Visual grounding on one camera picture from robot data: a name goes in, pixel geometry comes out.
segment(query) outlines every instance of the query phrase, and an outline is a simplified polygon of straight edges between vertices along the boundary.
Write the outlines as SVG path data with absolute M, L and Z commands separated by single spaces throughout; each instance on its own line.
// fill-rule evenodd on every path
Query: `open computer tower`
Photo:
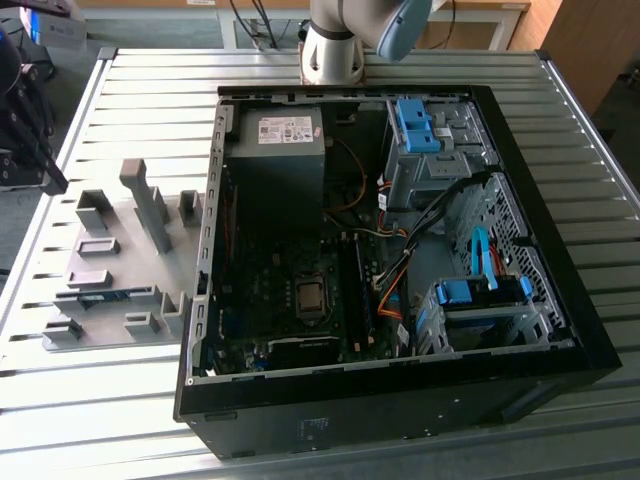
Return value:
M 219 95 L 175 407 L 219 458 L 512 422 L 619 367 L 490 88 Z

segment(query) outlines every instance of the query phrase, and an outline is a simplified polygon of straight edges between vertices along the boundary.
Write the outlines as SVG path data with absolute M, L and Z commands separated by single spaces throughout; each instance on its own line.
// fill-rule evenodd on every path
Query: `circuit board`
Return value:
M 372 305 L 363 305 L 362 315 L 347 313 L 346 296 L 363 295 L 353 285 L 343 286 L 339 251 L 347 241 L 357 241 L 366 288 L 379 270 L 374 237 L 238 241 L 238 252 L 219 288 L 226 369 L 235 373 L 271 369 L 267 358 L 274 342 L 284 345 L 293 339 L 314 345 L 325 342 L 316 352 L 320 356 L 333 346 L 332 363 L 391 357 L 392 327 L 387 320 L 375 313 L 367 318 L 367 312 L 375 312 Z M 354 339 L 354 323 L 366 331 L 365 340 Z

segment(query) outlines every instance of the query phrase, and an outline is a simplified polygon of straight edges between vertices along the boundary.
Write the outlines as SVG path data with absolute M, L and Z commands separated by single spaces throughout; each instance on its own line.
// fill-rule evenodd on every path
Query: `sticker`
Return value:
M 318 442 L 325 440 L 329 430 L 329 417 L 298 421 L 298 440 Z
M 433 131 L 435 132 L 436 137 L 451 137 L 451 138 L 453 138 L 453 135 L 451 134 L 451 129 L 449 127 L 434 128 Z
M 264 117 L 258 123 L 258 143 L 313 142 L 311 117 Z
M 409 346 L 409 332 L 402 324 L 398 325 L 398 338 L 406 347 Z
M 83 302 L 102 302 L 104 295 L 83 295 L 80 300 Z
M 387 196 L 382 193 L 378 194 L 378 208 L 383 212 L 387 211 Z

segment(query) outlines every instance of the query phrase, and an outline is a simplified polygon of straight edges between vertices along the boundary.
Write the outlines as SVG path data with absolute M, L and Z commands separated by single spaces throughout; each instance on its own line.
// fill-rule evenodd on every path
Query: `floor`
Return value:
M 272 23 L 281 48 L 297 44 L 297 22 Z M 86 50 L 73 52 L 50 49 L 58 68 L 48 84 L 48 93 L 57 114 L 57 133 L 52 140 L 60 148 L 82 95 L 100 48 L 220 48 L 222 37 L 215 20 L 118 20 L 91 21 L 91 39 Z M 239 34 L 239 45 L 252 46 L 248 36 Z M 612 88 L 594 116 L 598 128 L 614 130 L 609 144 L 627 174 L 640 185 L 640 92 L 623 82 Z M 0 193 L 0 268 L 10 268 L 39 201 L 37 190 Z M 0 276 L 0 291 L 6 279 Z

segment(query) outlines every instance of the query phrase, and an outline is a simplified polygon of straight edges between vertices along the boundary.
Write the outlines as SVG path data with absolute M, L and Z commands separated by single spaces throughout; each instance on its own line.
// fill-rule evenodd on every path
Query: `metal table surface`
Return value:
M 2 477 L 30 478 L 31 468 L 45 478 L 64 468 L 65 478 L 109 479 L 640 477 L 638 195 L 555 67 L 534 54 L 431 51 L 399 66 L 369 56 L 367 77 L 494 88 L 621 356 L 619 371 L 502 428 L 223 464 L 172 419 L 179 345 L 43 350 L 79 192 L 127 197 L 117 176 L 131 157 L 145 159 L 163 195 L 203 191 L 216 87 L 298 83 L 297 59 L 293 51 L 120 50 L 97 62 L 59 156 L 69 190 L 43 197 L 0 299 Z

